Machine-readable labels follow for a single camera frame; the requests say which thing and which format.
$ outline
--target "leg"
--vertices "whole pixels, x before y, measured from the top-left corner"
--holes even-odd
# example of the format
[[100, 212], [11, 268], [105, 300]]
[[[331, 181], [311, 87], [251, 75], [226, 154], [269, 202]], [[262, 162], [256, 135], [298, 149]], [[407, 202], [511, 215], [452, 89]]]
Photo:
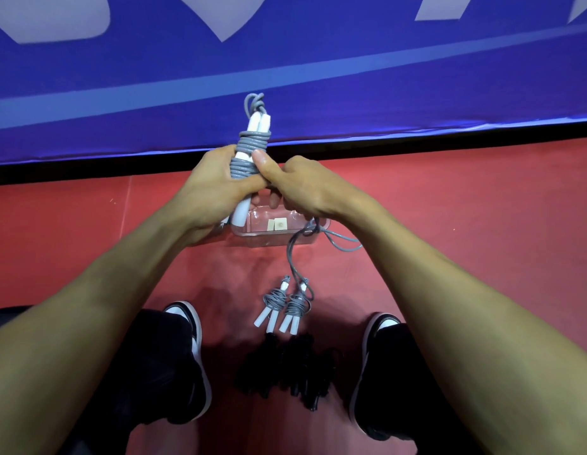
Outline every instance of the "leg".
[[[0, 326], [27, 308], [1, 309]], [[166, 311], [138, 314], [60, 455], [124, 454], [138, 424], [185, 423], [206, 411], [198, 316], [183, 302]]]
[[443, 396], [407, 324], [385, 313], [374, 316], [363, 354], [350, 417], [368, 436], [413, 439], [422, 455], [444, 448], [482, 453]]

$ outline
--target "coiled gray cord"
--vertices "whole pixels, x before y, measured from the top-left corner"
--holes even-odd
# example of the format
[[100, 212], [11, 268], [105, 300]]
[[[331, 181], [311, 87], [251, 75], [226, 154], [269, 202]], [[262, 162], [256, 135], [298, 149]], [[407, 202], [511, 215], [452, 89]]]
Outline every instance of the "coiled gray cord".
[[[295, 245], [295, 242], [297, 241], [298, 237], [300, 237], [301, 235], [310, 236], [314, 235], [315, 233], [321, 232], [325, 233], [325, 236], [328, 238], [329, 242], [333, 244], [333, 246], [339, 251], [354, 252], [358, 251], [360, 248], [363, 247], [362, 244], [359, 244], [358, 246], [352, 247], [350, 249], [339, 246], [335, 243], [332, 237], [335, 236], [337, 238], [350, 241], [351, 243], [358, 243], [359, 240], [356, 238], [349, 238], [340, 235], [339, 233], [323, 228], [319, 223], [319, 219], [317, 219], [316, 217], [313, 218], [310, 222], [306, 223], [306, 226], [304, 228], [295, 232], [293, 236], [291, 236], [291, 238], [289, 239], [289, 242], [287, 243], [287, 260], [289, 262], [291, 274], [293, 275], [293, 280], [296, 282], [297, 292], [289, 297], [289, 303], [287, 304], [287, 309], [285, 310], [286, 314], [302, 317], [312, 309], [312, 302], [315, 299], [315, 291], [312, 290], [312, 288], [310, 287], [308, 279], [303, 277], [300, 274], [300, 272], [297, 271], [297, 268], [293, 264], [293, 246]], [[305, 295], [304, 292], [302, 292], [300, 288], [302, 282], [306, 284], [306, 290], [310, 293], [310, 297], [308, 297], [307, 295]]]
[[[291, 277], [287, 275], [283, 278], [282, 282], [289, 282], [290, 280]], [[285, 290], [276, 288], [267, 293], [263, 300], [264, 304], [271, 310], [281, 311], [287, 304], [287, 294], [285, 293]]]
[[[252, 117], [255, 112], [266, 114], [266, 108], [264, 107], [264, 93], [259, 94], [248, 94], [245, 97], [245, 113], [247, 118]], [[252, 155], [254, 150], [266, 151], [268, 146], [268, 139], [270, 138], [270, 131], [259, 132], [259, 131], [242, 131], [239, 133], [239, 143], [236, 145], [237, 152], [243, 152]], [[239, 158], [233, 158], [230, 161], [230, 176], [233, 179], [244, 179], [250, 175], [259, 173], [258, 168], [252, 161], [241, 160]]]

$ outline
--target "black baseboard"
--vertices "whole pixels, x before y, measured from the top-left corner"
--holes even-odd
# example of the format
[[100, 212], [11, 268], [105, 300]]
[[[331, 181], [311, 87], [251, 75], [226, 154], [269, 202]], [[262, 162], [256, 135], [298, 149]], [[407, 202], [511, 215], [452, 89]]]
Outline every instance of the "black baseboard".
[[[333, 160], [502, 147], [580, 137], [587, 137], [587, 122], [377, 141], [283, 145], [268, 149], [268, 152], [279, 162], [295, 155], [303, 155], [313, 160]], [[202, 156], [203, 152], [189, 152], [10, 164], [0, 166], [0, 185], [191, 170]]]

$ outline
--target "person's right hand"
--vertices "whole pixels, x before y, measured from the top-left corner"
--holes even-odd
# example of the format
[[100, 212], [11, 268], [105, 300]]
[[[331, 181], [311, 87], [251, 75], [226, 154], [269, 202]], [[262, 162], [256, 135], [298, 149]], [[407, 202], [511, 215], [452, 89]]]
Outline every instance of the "person's right hand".
[[306, 218], [324, 217], [339, 220], [350, 201], [364, 193], [319, 162], [294, 156], [281, 169], [266, 152], [255, 150], [253, 161], [266, 180], [278, 189], [270, 195], [270, 207], [279, 204], [297, 210]]

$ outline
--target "black and white sneaker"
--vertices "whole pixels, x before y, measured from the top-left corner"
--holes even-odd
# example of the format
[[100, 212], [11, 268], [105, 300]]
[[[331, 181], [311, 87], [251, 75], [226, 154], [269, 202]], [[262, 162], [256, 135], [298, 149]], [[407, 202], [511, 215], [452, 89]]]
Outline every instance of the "black and white sneaker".
[[202, 360], [200, 359], [200, 345], [203, 340], [203, 331], [200, 328], [199, 315], [194, 307], [187, 301], [176, 301], [167, 306], [163, 311], [177, 314], [183, 318], [186, 318], [192, 327], [192, 356], [199, 365], [200, 372], [203, 377], [203, 389], [195, 390], [193, 398], [195, 401], [200, 400], [199, 402], [194, 403], [194, 406], [198, 409], [198, 413], [192, 418], [192, 420], [196, 420], [205, 412], [207, 412], [207, 409], [211, 405], [211, 385], [209, 384], [207, 374], [205, 373], [205, 368], [203, 367]]
[[365, 335], [363, 336], [363, 367], [361, 368], [361, 375], [359, 377], [357, 386], [355, 387], [355, 390], [352, 393], [352, 398], [350, 399], [350, 421], [352, 421], [352, 423], [367, 436], [376, 440], [387, 440], [390, 436], [388, 434], [382, 434], [378, 431], [375, 431], [364, 424], [362, 416], [358, 414], [357, 401], [359, 398], [359, 388], [361, 387], [361, 382], [363, 381], [363, 373], [365, 372], [365, 366], [367, 365], [367, 358], [369, 356], [369, 352], [371, 352], [372, 344], [376, 334], [380, 329], [395, 326], [400, 323], [401, 321], [399, 321], [399, 319], [392, 314], [376, 313], [369, 321], [369, 324], [367, 324]]

